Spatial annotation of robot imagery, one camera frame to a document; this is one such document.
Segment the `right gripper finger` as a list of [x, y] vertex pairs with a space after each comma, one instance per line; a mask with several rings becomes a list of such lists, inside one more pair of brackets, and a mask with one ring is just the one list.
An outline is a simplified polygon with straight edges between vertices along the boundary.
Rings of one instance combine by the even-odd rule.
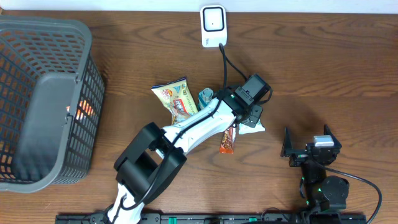
[[284, 141], [282, 145], [282, 149], [280, 152], [281, 157], [290, 157], [294, 153], [292, 141], [290, 138], [289, 129], [287, 127], [284, 128]]
[[340, 144], [339, 140], [337, 140], [337, 138], [334, 136], [334, 134], [332, 133], [332, 131], [330, 130], [330, 128], [327, 124], [325, 124], [323, 127], [323, 133], [324, 133], [324, 135], [329, 135], [332, 138], [334, 145]]

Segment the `light blue tissue pack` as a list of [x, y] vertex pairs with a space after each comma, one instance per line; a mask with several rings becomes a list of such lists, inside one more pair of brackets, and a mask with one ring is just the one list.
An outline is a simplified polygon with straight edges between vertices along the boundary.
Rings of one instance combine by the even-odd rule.
[[240, 135], [243, 134], [252, 134], [252, 133], [258, 133], [258, 132], [263, 132], [265, 131], [265, 127], [262, 125], [261, 120], [259, 119], [258, 122], [256, 123], [255, 127], [249, 127], [245, 124], [239, 124], [239, 131], [238, 133]]

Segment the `teal mouthwash bottle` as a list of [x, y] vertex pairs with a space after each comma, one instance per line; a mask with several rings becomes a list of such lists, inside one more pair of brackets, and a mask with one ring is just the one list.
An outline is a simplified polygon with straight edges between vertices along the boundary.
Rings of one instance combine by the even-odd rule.
[[205, 88], [198, 94], [198, 110], [204, 109], [213, 99], [214, 91], [211, 88]]

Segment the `red orange chocolate bar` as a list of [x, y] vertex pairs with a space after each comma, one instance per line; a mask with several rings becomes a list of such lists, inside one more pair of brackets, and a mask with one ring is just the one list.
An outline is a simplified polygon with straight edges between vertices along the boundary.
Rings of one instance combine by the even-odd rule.
[[234, 125], [224, 131], [219, 149], [220, 154], [233, 154], [236, 131], [237, 128]]

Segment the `yellow snack bag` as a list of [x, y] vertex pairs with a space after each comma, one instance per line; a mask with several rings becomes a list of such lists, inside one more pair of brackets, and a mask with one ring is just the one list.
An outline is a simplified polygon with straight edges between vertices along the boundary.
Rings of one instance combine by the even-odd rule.
[[183, 77], [165, 85], [154, 85], [151, 90], [172, 115], [172, 124], [182, 122], [198, 113], [195, 101]]

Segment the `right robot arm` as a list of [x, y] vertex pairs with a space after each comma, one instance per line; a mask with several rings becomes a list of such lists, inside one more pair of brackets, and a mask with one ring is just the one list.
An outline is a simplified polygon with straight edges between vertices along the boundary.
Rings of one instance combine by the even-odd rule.
[[341, 148], [327, 125], [324, 125], [323, 134], [314, 136], [305, 149], [294, 149], [289, 130], [284, 130], [280, 155], [289, 158], [289, 166], [301, 168], [300, 194], [307, 199], [308, 206], [318, 212], [337, 212], [346, 208], [349, 182], [326, 174], [327, 166], [336, 160]]

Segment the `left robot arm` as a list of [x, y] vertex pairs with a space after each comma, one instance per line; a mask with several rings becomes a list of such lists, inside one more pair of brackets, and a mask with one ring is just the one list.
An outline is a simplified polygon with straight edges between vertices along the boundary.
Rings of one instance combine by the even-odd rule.
[[224, 86], [206, 107], [182, 122], [144, 126], [114, 163], [118, 195], [105, 214], [107, 222], [138, 223], [144, 206], [170, 185], [192, 149], [233, 124], [254, 128], [266, 103], [263, 96], [272, 92], [254, 74], [243, 85]]

